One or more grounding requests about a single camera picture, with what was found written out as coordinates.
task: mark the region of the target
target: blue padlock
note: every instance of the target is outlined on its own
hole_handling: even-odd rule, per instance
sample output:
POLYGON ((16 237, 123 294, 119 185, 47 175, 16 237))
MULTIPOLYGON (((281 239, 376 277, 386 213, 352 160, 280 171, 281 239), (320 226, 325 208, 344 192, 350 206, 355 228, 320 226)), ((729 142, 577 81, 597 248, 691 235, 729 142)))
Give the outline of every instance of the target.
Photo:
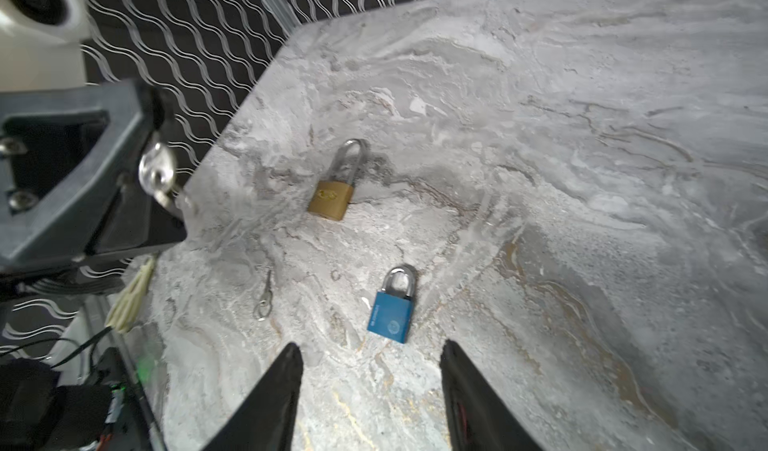
POLYGON ((411 323, 415 290, 416 276, 410 267, 398 266, 389 270, 381 290, 376 293, 371 319, 368 321, 368 331, 381 334, 398 343, 405 343, 408 325, 411 323), (408 281, 405 297, 392 294, 392 280, 398 273, 405 274, 408 281))

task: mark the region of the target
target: bolt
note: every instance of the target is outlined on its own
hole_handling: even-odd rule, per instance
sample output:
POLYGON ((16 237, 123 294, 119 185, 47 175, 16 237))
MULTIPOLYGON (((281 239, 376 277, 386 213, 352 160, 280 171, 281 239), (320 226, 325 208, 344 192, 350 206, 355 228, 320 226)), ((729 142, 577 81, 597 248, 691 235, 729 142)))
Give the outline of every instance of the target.
POLYGON ((20 213, 37 205, 38 201, 38 197, 29 191, 16 191, 8 197, 8 206, 20 213))
POLYGON ((0 156, 24 155, 27 147, 18 139, 6 136, 0 139, 0 156))

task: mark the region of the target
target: padlock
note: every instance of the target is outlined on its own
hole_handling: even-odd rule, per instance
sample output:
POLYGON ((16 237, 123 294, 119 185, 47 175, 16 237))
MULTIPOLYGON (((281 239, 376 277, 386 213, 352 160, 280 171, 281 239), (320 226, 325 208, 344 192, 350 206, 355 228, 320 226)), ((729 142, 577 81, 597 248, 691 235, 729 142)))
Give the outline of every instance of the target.
POLYGON ((415 290, 416 276, 409 266, 403 265, 389 270, 381 290, 376 293, 371 319, 368 321, 368 331, 381 334, 398 343, 405 343, 408 325, 411 323, 415 290), (392 280, 398 273, 406 275, 408 284, 405 297, 392 294, 392 280))
POLYGON ((312 196, 310 206, 306 210, 313 215, 340 222, 344 218, 346 207, 350 204, 352 193, 355 191, 354 186, 352 186, 355 182, 355 174, 365 160, 367 152, 368 147, 362 139, 347 139, 342 147, 339 148, 339 151, 336 152, 336 156, 333 157, 331 168, 328 171, 328 181, 317 183, 315 194, 312 196), (344 157, 352 145, 358 146, 357 161, 350 170, 350 175, 347 177, 346 182, 336 181, 334 179, 336 177, 335 174, 344 162, 344 157))

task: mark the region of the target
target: marble veining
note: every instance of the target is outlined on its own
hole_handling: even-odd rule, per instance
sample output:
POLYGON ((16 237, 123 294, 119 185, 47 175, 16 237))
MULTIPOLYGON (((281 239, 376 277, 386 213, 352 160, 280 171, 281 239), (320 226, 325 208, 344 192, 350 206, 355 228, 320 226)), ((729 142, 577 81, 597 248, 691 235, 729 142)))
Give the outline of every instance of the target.
POLYGON ((547 449, 759 449, 766 4, 422 0, 300 28, 187 184, 134 331, 163 343, 170 449, 289 341, 294 449, 447 449, 447 338, 547 449), (371 158, 344 220, 308 215, 350 137, 371 158), (400 263, 405 345, 366 332, 400 263))

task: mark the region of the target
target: padlock shackle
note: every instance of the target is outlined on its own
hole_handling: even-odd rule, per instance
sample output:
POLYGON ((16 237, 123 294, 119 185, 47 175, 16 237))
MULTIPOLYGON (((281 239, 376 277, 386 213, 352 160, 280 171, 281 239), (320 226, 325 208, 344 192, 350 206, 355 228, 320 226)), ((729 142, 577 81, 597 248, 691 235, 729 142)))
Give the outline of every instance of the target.
POLYGON ((346 156, 346 153, 352 148, 354 145, 358 146, 358 152, 357 152, 357 161, 355 162, 355 165, 352 167, 352 170, 350 171, 350 175, 347 177, 346 181, 344 181, 347 185, 352 186, 352 184, 355 182, 355 175, 357 174, 358 168, 360 168, 360 165, 363 161, 366 159, 366 155, 368 154, 368 145, 366 145, 366 142, 362 139, 347 139, 344 141, 344 144, 341 145, 341 148, 339 148, 339 151, 336 152, 336 155, 333 156, 333 161, 331 162, 330 170, 328 171, 328 178, 333 179, 334 171, 338 169, 341 164, 344 162, 344 157, 346 156))
POLYGON ((406 275, 406 280, 408 281, 408 285, 406 286, 406 296, 413 297, 413 294, 416 292, 416 275, 413 273, 413 270, 409 266, 395 266, 389 270, 389 273, 387 273, 384 277, 384 283, 382 283, 381 291, 389 294, 389 288, 392 286, 392 280, 395 279, 395 276, 398 273, 403 273, 406 275))

